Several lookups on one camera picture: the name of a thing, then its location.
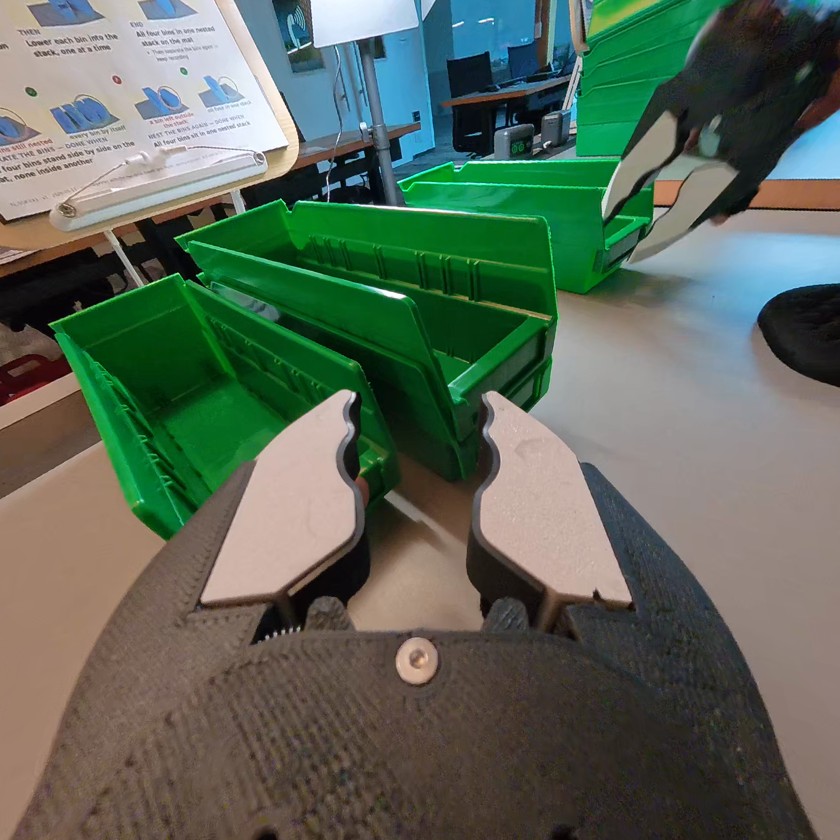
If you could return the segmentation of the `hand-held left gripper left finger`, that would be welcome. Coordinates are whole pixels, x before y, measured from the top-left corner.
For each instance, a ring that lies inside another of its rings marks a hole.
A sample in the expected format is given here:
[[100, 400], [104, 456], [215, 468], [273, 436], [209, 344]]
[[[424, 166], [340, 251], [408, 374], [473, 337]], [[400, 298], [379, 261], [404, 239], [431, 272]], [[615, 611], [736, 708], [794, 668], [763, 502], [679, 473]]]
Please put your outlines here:
[[301, 592], [347, 603], [370, 575], [361, 474], [361, 394], [340, 390], [256, 457], [206, 579], [202, 607], [273, 604]]

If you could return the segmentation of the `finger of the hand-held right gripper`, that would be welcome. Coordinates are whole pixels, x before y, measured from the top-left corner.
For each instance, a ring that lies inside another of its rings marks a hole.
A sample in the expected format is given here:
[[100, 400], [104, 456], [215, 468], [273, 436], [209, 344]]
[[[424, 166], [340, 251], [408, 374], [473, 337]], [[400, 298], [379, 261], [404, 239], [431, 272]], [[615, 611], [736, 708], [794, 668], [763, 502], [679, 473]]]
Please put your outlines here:
[[627, 202], [682, 151], [686, 110], [645, 112], [618, 162], [602, 199], [602, 221], [611, 222]]
[[654, 222], [646, 237], [639, 241], [627, 258], [627, 264], [634, 265], [656, 256], [685, 237], [708, 217], [709, 211], [717, 206], [721, 195], [738, 177], [739, 171], [723, 161], [712, 161], [690, 172], [672, 206]]

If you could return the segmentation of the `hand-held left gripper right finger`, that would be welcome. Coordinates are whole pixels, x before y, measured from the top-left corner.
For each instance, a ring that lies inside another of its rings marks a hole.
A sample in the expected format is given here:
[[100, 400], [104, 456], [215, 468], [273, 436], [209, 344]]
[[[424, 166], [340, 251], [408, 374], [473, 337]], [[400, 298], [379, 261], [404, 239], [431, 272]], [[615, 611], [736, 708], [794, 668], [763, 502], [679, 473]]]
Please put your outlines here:
[[634, 606], [581, 462], [530, 413], [498, 392], [481, 397], [479, 472], [467, 575], [482, 605], [524, 605], [550, 632], [570, 606]]

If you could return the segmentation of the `person's right forearm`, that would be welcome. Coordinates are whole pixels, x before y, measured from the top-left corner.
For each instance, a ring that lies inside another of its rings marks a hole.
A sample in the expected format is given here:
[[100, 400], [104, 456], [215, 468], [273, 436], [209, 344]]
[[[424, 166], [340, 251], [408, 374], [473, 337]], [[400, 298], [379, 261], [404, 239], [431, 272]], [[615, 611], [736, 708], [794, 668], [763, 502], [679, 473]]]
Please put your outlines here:
[[815, 100], [809, 106], [796, 124], [798, 134], [813, 130], [833, 116], [837, 110], [839, 110], [838, 89], [828, 91], [824, 97]]

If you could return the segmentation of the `wooden office desk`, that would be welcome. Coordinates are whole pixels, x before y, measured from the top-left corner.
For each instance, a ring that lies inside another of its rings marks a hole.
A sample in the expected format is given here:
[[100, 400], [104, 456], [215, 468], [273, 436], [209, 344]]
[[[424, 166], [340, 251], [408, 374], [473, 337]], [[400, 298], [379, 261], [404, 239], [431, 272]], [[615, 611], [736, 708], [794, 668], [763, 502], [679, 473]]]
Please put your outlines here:
[[443, 102], [452, 110], [452, 144], [456, 152], [488, 155], [494, 151], [497, 115], [538, 111], [562, 106], [571, 75], [519, 82], [493, 90], [474, 91]]

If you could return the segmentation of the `grey desk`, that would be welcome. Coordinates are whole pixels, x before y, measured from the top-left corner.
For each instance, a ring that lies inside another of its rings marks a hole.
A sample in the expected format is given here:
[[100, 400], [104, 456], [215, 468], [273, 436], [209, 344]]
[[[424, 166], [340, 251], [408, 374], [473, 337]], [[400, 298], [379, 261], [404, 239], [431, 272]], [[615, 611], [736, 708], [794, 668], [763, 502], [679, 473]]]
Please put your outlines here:
[[[838, 388], [755, 321], [838, 282], [838, 213], [750, 211], [585, 297], [559, 294], [541, 424], [596, 466], [706, 589], [820, 838], [838, 838]], [[2, 497], [2, 838], [91, 647], [161, 548], [102, 442]]]

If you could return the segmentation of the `stack of green crates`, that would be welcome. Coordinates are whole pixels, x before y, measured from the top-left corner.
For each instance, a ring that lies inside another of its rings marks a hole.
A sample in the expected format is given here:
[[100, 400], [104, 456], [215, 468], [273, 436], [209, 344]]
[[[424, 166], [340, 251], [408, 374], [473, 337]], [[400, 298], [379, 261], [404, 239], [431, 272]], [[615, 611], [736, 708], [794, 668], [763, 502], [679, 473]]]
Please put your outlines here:
[[727, 1], [593, 2], [584, 25], [576, 100], [576, 153], [617, 157], [657, 86], [684, 66], [689, 47]]

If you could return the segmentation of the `red tool bag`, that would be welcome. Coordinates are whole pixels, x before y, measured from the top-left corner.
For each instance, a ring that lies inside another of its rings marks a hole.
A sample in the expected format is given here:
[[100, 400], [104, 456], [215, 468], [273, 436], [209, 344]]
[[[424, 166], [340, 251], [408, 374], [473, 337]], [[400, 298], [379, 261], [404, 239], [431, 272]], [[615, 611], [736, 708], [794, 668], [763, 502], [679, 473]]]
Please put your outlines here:
[[71, 373], [64, 357], [50, 360], [29, 353], [1, 365], [1, 405], [29, 394]]

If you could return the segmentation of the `instruction sheet on board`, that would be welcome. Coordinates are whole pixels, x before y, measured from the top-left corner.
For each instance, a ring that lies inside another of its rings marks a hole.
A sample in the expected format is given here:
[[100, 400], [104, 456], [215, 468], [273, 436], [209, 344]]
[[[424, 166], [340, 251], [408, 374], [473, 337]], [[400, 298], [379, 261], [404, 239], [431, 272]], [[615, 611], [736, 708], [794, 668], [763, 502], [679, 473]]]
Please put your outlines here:
[[[261, 84], [265, 87], [266, 91], [269, 91], [270, 88], [275, 88], [277, 90], [276, 100], [274, 101], [274, 107], [276, 109], [277, 114], [280, 117], [280, 122], [283, 129], [287, 131], [290, 136], [289, 145], [285, 150], [265, 153], [268, 161], [267, 173], [265, 175], [258, 175], [257, 177], [248, 178], [242, 182], [223, 187], [218, 191], [209, 190], [206, 192], [200, 192], [195, 194], [194, 196], [190, 196], [185, 200], [181, 200], [180, 202], [167, 203], [160, 205], [150, 211], [144, 211], [136, 215], [126, 215], [119, 217], [113, 220], [112, 228], [116, 228], [122, 224], [139, 221], [149, 216], [154, 216], [160, 213], [166, 213], [171, 209], [178, 209], [184, 207], [185, 205], [190, 205], [195, 202], [198, 202], [205, 197], [219, 196], [231, 190], [237, 190], [243, 186], [251, 186], [258, 182], [264, 181], [265, 179], [270, 178], [273, 175], [284, 175], [287, 172], [289, 172], [291, 166], [297, 160], [299, 151], [299, 141], [296, 134], [296, 128], [289, 113], [289, 110], [285, 105], [279, 90], [277, 89], [277, 85], [275, 84], [270, 73], [268, 72], [266, 63], [262, 59], [260, 53], [257, 59], [256, 72], [258, 77], [260, 78]], [[2, 220], [2, 246], [23, 251], [41, 250], [52, 248], [63, 243], [67, 243], [77, 236], [83, 236], [99, 232], [103, 233], [102, 227], [89, 227], [72, 233], [64, 233], [51, 225], [51, 223], [49, 222], [49, 212], [50, 211], [48, 211], [47, 213], [41, 213], [33, 217], [20, 219], [11, 223], [5, 223]]]

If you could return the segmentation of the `printed instruction sheet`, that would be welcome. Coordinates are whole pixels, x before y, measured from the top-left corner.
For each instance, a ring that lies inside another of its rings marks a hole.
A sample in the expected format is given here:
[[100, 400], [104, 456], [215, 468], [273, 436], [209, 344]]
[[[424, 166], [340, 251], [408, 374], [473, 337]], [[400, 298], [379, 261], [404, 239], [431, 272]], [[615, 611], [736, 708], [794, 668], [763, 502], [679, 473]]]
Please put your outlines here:
[[2, 220], [47, 213], [91, 183], [164, 180], [123, 161], [285, 150], [234, 2], [4, 1]]

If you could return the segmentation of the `blue wall poster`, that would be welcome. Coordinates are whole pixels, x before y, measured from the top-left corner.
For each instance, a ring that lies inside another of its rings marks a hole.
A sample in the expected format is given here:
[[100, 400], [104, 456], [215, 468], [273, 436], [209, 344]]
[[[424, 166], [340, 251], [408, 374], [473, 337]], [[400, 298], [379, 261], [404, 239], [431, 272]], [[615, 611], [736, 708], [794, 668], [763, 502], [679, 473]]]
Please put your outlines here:
[[314, 46], [308, 17], [308, 3], [272, 1], [284, 49], [294, 73], [324, 68], [321, 50]]

